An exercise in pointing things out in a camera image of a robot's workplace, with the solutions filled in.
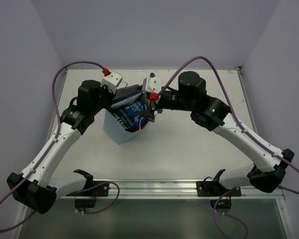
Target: white wall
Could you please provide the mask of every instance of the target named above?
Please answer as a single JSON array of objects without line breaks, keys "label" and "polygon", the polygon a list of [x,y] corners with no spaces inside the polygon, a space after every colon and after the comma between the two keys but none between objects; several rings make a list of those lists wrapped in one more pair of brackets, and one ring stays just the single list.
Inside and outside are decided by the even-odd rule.
[{"label": "white wall", "polygon": [[[51,81],[60,66],[31,2],[0,0],[0,198],[8,175],[20,172],[47,138]],[[17,206],[11,197],[0,207],[0,229],[13,225]]]},{"label": "white wall", "polygon": [[[282,0],[243,68],[258,131],[269,142],[295,152],[299,167],[299,0]],[[284,186],[299,190],[287,169]],[[299,196],[286,192],[299,238]]]},{"label": "white wall", "polygon": [[63,62],[166,69],[196,55],[219,68],[241,66],[279,0],[32,2]]}]

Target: red connector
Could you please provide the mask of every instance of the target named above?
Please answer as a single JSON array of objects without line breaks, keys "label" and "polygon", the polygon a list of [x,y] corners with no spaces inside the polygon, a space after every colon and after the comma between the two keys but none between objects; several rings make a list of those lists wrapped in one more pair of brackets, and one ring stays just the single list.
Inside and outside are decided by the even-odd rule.
[{"label": "red connector", "polygon": [[102,71],[102,73],[104,74],[104,76],[108,76],[110,75],[110,70],[108,68],[104,68],[104,70]]},{"label": "red connector", "polygon": [[159,100],[159,96],[157,96],[157,93],[150,93],[149,99],[151,101],[157,101],[157,100]]}]

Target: gray floor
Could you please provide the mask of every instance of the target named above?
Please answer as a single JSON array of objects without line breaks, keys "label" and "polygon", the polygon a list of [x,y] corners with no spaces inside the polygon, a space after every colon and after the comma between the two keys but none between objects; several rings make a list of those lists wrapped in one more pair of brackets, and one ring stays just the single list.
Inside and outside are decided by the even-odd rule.
[{"label": "gray floor", "polygon": [[[101,200],[97,207],[109,201]],[[72,199],[59,200],[44,215],[34,215],[22,228],[20,239],[218,239],[223,238],[203,200],[119,200],[98,215],[74,213]],[[275,200],[235,200],[231,213],[248,227],[248,239],[285,239]],[[240,239],[244,228],[219,215],[230,237]]]}]

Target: white table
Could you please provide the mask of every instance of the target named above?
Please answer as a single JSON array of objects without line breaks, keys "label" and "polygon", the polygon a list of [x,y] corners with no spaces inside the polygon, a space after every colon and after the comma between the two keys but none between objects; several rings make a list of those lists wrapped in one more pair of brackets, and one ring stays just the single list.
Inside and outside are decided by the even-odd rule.
[{"label": "white table", "polygon": [[[154,72],[166,82],[174,70],[114,70],[129,85],[142,84]],[[196,70],[206,80],[207,93],[225,102],[216,77],[211,70]],[[233,107],[239,118],[252,127],[237,71],[220,70]],[[102,78],[101,70],[68,70],[59,110],[77,96],[84,80]],[[177,88],[177,79],[171,84]],[[75,169],[82,169],[98,179],[202,179],[214,176],[220,169],[245,166],[251,161],[236,147],[196,125],[190,112],[165,110],[155,123],[121,145],[115,144],[103,131],[104,110],[72,146],[57,167],[53,178]]]}]

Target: wall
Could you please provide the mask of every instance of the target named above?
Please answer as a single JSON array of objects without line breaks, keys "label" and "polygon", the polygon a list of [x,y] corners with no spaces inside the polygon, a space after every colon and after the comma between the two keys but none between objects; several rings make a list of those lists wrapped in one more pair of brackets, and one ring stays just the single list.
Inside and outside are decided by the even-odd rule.
[{"label": "wall", "polygon": [[64,62],[166,69],[196,55],[218,68],[241,66],[279,0],[32,2]]},{"label": "wall", "polygon": [[[272,144],[290,148],[299,167],[299,0],[282,0],[243,67],[243,79],[258,131]],[[299,190],[287,169],[284,186]],[[286,192],[299,238],[299,196]]]},{"label": "wall", "polygon": [[[42,148],[52,122],[51,82],[61,62],[30,1],[0,0],[0,198],[6,178]],[[18,203],[0,207],[0,229]],[[0,234],[0,239],[9,234]]]}]

